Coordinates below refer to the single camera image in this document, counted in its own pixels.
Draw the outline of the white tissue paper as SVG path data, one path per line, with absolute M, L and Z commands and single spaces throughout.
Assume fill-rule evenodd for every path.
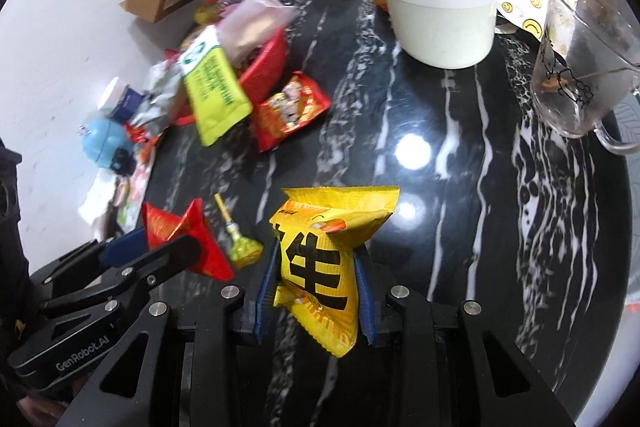
M 108 204 L 113 200 L 118 176 L 111 170 L 100 168 L 91 184 L 84 202 L 78 208 L 78 215 L 87 225 L 105 215 Z

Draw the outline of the pink green wipes pack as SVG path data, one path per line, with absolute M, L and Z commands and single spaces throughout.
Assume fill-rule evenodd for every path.
M 122 234 L 129 233 L 137 228 L 153 165 L 154 159 L 149 158 L 147 162 L 137 165 L 134 173 L 131 176 L 127 176 L 119 184 L 114 205 L 117 230 L 121 231 Z

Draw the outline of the white lid blue jar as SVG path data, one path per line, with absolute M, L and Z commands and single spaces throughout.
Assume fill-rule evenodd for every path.
M 119 77 L 113 78 L 99 97 L 98 109 L 106 117 L 127 124 L 143 101 L 143 95 Z

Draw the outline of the silver foil packet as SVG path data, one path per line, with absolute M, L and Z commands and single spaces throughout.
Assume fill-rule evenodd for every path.
M 175 61 L 153 65 L 142 90 L 142 101 L 129 124 L 141 131 L 144 139 L 159 136 L 179 116 L 186 103 L 182 70 Z

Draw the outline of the red plastic basket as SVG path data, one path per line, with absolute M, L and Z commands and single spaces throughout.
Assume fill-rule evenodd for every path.
M 169 60 L 175 61 L 178 64 L 180 54 L 190 46 L 192 40 L 203 28 L 204 27 L 191 34 L 188 44 L 181 48 L 181 50 L 170 51 L 167 55 Z M 229 62 L 247 98 L 252 102 L 253 107 L 268 98 L 269 92 L 282 76 L 285 59 L 286 42 L 284 31 L 280 29 L 275 32 L 265 44 L 254 49 L 239 65 L 232 65 Z M 177 126 L 181 126 L 182 124 L 195 124 L 195 118 L 187 95 L 186 103 L 182 106 L 181 112 L 175 119 L 174 124 Z

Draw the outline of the light blue round gadget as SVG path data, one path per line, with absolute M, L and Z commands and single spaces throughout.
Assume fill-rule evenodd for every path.
M 119 122 L 94 118 L 80 127 L 79 135 L 82 151 L 99 168 L 119 176 L 130 176 L 134 172 L 134 142 Z

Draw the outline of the clear zip bag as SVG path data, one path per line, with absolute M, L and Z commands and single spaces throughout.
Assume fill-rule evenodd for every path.
M 218 40 L 229 62 L 239 65 L 298 14 L 279 0 L 243 0 L 217 24 Z

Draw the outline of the red orange snack packet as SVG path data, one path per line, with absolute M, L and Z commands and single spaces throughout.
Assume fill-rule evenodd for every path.
M 265 152 L 275 148 L 330 107 L 329 95 L 316 80 L 302 72 L 294 72 L 281 91 L 254 108 L 250 123 L 258 150 Z

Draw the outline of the glass mug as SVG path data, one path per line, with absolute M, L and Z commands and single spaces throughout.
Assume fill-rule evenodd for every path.
M 606 0 L 549 0 L 530 93 L 538 117 L 567 139 L 592 132 L 615 155 L 639 152 L 603 119 L 639 92 L 639 31 Z

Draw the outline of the green white sachet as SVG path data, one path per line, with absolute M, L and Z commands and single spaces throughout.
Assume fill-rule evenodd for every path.
M 213 145 L 253 110 L 224 53 L 216 27 L 206 26 L 180 54 L 178 65 L 201 143 Z

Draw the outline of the yellow green lollipop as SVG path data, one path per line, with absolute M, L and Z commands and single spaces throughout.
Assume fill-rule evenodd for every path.
M 224 226 L 231 237 L 230 260 L 238 270 L 254 265 L 262 257 L 264 246 L 256 239 L 242 234 L 239 225 L 232 219 L 231 213 L 219 193 L 214 195 L 214 199 L 221 216 L 224 218 Z

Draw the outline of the yellow peanut packet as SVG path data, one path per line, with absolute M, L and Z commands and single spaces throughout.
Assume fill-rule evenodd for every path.
M 287 188 L 270 225 L 281 251 L 273 306 L 284 308 L 335 358 L 356 345 L 355 251 L 392 217 L 397 186 Z

